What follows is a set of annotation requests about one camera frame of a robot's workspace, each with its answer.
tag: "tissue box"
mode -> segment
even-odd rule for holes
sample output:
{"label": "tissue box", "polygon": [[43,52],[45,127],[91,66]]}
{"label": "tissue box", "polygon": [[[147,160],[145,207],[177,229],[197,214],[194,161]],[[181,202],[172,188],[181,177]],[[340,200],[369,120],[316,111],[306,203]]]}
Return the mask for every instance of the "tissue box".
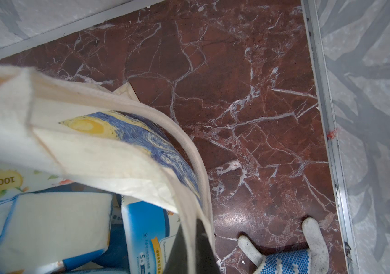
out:
{"label": "tissue box", "polygon": [[51,192],[14,199],[0,235],[0,270],[72,270],[110,240],[111,194]]}
{"label": "tissue box", "polygon": [[180,217],[159,206],[125,196],[122,219],[131,274],[163,273]]}

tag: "white work glove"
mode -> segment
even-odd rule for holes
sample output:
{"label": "white work glove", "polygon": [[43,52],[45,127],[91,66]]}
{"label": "white work glove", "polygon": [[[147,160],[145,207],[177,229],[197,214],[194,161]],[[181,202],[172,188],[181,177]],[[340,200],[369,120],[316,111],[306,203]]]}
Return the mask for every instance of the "white work glove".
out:
{"label": "white work glove", "polygon": [[245,236],[238,245],[257,266],[253,274],[326,274],[329,269],[329,252],[318,222],[308,217],[302,223],[308,249],[262,255]]}

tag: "red marble floor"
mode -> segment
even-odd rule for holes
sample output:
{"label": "red marble floor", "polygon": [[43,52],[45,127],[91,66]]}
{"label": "red marble floor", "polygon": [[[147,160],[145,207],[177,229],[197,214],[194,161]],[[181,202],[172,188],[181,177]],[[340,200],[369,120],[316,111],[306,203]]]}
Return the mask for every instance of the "red marble floor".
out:
{"label": "red marble floor", "polygon": [[329,273],[346,264],[300,0],[167,0],[1,60],[115,90],[173,118],[210,177],[221,271],[252,273],[246,233],[266,254],[305,248],[316,218]]}

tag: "blue packaging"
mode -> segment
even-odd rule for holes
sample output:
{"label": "blue packaging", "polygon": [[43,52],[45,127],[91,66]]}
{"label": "blue packaging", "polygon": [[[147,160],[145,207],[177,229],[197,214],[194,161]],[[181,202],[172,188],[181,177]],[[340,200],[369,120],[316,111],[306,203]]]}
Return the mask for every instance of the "blue packaging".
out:
{"label": "blue packaging", "polygon": [[180,226],[177,214],[141,200],[122,198],[131,274],[161,274]]}

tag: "white tissue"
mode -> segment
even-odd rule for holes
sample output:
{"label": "white tissue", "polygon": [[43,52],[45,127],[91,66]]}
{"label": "white tissue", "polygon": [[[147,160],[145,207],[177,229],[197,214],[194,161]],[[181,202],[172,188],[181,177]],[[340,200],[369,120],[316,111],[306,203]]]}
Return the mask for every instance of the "white tissue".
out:
{"label": "white tissue", "polygon": [[86,192],[20,195],[0,238],[0,270],[33,269],[107,249],[111,199]]}

